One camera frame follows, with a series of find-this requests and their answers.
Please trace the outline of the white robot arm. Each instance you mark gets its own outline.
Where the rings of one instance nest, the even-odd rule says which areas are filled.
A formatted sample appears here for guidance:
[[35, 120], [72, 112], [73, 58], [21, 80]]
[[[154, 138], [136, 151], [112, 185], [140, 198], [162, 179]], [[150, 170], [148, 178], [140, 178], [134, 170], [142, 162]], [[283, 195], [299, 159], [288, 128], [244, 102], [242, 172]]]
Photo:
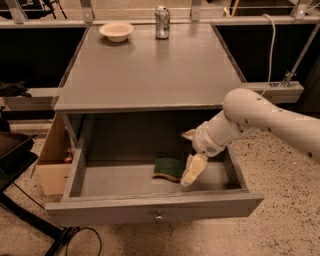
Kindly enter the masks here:
[[258, 93], [237, 88], [223, 99], [223, 110], [182, 136], [196, 151], [189, 155], [181, 184], [190, 186], [205, 170], [208, 159], [233, 140], [261, 129], [270, 132], [316, 162], [320, 162], [320, 120], [284, 110]]

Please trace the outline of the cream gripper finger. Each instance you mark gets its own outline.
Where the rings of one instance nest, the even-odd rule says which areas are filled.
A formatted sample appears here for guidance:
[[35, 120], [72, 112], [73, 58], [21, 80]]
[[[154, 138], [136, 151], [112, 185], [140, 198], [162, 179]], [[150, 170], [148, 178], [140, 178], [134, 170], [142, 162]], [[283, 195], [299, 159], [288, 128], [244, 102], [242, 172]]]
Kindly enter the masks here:
[[195, 135], [195, 130], [194, 129], [190, 129], [188, 131], [185, 131], [181, 134], [181, 136], [184, 138], [184, 139], [187, 139], [189, 141], [191, 141], [193, 139]]
[[189, 155], [186, 162], [186, 168], [181, 178], [181, 185], [190, 186], [204, 171], [208, 164], [208, 158], [200, 153]]

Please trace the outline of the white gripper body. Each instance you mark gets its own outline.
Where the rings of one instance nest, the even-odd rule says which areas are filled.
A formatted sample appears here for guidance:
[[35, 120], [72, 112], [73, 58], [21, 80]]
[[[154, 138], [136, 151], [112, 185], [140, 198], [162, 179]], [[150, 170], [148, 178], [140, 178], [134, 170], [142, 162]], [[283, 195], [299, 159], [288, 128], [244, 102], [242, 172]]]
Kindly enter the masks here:
[[206, 121], [195, 129], [193, 149], [206, 157], [215, 157], [226, 147], [227, 136], [220, 121]]

